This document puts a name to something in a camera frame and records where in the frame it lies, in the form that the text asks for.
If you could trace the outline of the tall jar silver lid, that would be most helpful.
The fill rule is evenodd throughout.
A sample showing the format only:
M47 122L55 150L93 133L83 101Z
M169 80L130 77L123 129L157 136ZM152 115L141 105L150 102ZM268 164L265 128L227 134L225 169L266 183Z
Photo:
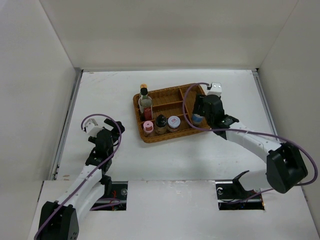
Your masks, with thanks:
M191 116L192 125L195 127L199 127L202 124L204 117L199 114L193 113Z

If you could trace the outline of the spice jar pink lid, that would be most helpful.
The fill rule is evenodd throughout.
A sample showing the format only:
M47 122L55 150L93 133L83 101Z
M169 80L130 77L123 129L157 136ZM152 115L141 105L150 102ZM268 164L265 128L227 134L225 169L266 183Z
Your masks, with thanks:
M146 137L146 138L149 138L152 136L154 132L154 124L152 121L148 120L148 121L145 121L143 123L143 135Z

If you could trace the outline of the clear bottle black cap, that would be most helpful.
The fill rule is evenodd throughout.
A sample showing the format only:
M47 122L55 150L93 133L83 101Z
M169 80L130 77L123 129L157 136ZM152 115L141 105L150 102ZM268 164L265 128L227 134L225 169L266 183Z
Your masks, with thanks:
M153 101L149 96L148 89L142 87L140 89L140 98L138 100L139 110L145 121L151 121L153 119Z

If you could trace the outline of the spice jar white lid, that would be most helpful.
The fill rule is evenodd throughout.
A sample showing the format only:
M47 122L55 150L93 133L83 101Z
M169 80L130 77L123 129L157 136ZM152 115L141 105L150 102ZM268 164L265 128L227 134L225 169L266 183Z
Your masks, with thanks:
M172 115L167 120L167 129L169 132L177 132L181 125L181 119L178 116Z

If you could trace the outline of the small jar black cap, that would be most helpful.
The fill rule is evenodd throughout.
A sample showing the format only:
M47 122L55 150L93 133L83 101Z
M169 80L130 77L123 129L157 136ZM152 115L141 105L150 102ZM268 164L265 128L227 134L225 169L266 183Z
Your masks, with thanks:
M157 135L163 135L167 132L167 118L163 114L156 117L154 128Z

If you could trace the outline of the green red sauce bottle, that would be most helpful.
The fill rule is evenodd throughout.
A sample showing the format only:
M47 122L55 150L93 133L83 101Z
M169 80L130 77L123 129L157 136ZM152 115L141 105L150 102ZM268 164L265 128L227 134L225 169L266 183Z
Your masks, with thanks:
M142 83L141 85L140 85L140 88L142 89L142 88L147 88L148 86L147 86L147 84L145 84L145 83Z

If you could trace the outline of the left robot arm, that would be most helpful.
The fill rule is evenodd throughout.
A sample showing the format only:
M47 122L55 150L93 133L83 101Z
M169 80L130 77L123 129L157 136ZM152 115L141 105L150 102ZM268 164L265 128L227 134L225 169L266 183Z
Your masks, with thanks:
M98 199L105 200L112 195L112 180L106 173L120 147L125 127L106 115L104 123L112 128L108 130L99 126L95 117L91 114L81 122L81 129L94 147L69 189L42 206L35 240L76 240L83 217Z

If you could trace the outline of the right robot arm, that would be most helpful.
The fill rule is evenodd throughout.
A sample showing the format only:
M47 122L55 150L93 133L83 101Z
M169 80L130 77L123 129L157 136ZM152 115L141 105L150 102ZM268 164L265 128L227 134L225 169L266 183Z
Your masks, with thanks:
M192 113L205 118L216 135L259 157L266 164L262 180L277 192L285 194L308 176L297 146L287 140L279 142L273 139L275 136L272 134L250 131L237 118L225 114L219 96L197 94Z

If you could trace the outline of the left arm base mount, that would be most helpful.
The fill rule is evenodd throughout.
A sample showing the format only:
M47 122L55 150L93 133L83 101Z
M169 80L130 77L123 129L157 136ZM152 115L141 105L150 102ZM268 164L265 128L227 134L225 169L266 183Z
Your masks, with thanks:
M91 211L126 211L128 182L113 181L107 192L96 201Z

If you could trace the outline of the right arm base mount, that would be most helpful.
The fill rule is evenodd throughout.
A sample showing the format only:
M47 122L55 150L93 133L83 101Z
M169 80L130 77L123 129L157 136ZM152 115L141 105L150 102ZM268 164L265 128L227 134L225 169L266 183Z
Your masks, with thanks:
M240 184L240 178L248 173L244 171L228 180L217 180L215 182L217 204L220 211L244 211L244 210L264 210L264 202L261 195L249 199L257 192L255 190L245 190Z

